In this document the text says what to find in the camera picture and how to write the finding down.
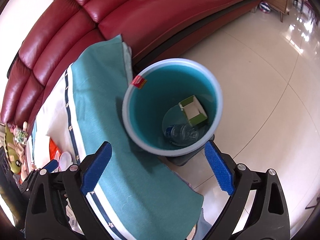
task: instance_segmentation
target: trash bin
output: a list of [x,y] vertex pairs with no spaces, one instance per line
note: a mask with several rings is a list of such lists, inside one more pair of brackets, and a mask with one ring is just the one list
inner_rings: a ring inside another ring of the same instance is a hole
[[[208,130],[194,144],[179,147],[163,134],[167,111],[195,95],[208,116]],[[166,59],[144,69],[124,96],[122,118],[131,139],[142,149],[162,156],[181,156],[200,149],[214,134],[222,115],[222,92],[215,76],[201,64]]]

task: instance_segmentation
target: red white and blue ball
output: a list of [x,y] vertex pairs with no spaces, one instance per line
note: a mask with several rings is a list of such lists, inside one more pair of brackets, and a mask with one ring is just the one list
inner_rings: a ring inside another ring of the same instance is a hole
[[262,1],[260,4],[259,4],[259,9],[261,11],[263,11],[264,13],[270,13],[271,12],[271,7],[270,5],[265,2],[265,1]]

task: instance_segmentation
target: bucket rim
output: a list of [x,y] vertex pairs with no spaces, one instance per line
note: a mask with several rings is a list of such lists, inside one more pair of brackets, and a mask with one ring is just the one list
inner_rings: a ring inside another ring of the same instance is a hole
[[177,149],[177,150],[162,150],[159,148],[152,147],[152,146],[146,144],[145,142],[143,142],[137,136],[137,134],[135,133],[135,131],[131,125],[131,121],[129,118],[130,99],[131,99],[131,95],[132,95],[134,89],[137,89],[136,86],[134,86],[132,84],[129,85],[129,87],[124,95],[124,100],[123,100],[123,104],[122,104],[122,119],[124,122],[124,127],[125,127],[127,133],[129,134],[130,138],[139,147],[146,150],[147,152],[153,153],[156,155],[160,155],[160,156],[168,156],[168,157],[176,157],[176,156],[181,156],[181,155],[191,153],[191,152],[195,151],[196,149],[199,149],[208,140],[210,140],[210,138],[212,137],[212,135],[214,134],[215,130],[218,127],[218,124],[219,124],[221,116],[222,116],[222,108],[223,108],[222,90],[221,90],[220,84],[217,81],[216,77],[206,67],[204,67],[200,63],[197,63],[193,60],[184,59],[184,58],[170,58],[170,59],[161,60],[159,62],[153,63],[149,67],[142,70],[139,73],[139,76],[145,77],[148,74],[150,74],[151,72],[153,72],[161,67],[165,67],[165,66],[172,65],[172,64],[176,64],[176,65],[182,64],[183,66],[191,67],[193,69],[198,70],[210,81],[210,83],[212,84],[212,86],[215,89],[216,99],[217,99],[216,115],[213,119],[213,122],[212,122],[209,130],[205,133],[205,135],[199,141],[197,141],[196,143],[194,143],[190,146],[187,146],[182,149]]

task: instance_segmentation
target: silver bolt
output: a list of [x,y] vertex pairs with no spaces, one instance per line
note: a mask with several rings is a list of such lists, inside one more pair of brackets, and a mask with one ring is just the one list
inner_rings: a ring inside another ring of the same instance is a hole
[[244,164],[238,164],[238,169],[244,171],[247,167]]
[[71,171],[76,171],[78,169],[78,165],[71,165],[70,168],[69,168]]
[[273,169],[270,169],[270,170],[269,170],[269,173],[270,173],[270,175],[274,176],[274,175],[276,174],[276,171],[273,170]]
[[44,174],[47,173],[47,170],[46,169],[42,169],[39,173],[40,173],[40,175],[44,175]]

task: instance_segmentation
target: wooden side table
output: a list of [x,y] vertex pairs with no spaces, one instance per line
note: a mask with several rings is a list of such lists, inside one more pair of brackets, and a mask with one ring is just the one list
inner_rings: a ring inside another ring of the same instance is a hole
[[280,21],[283,22],[283,15],[289,14],[293,0],[265,0],[273,9],[280,12]]

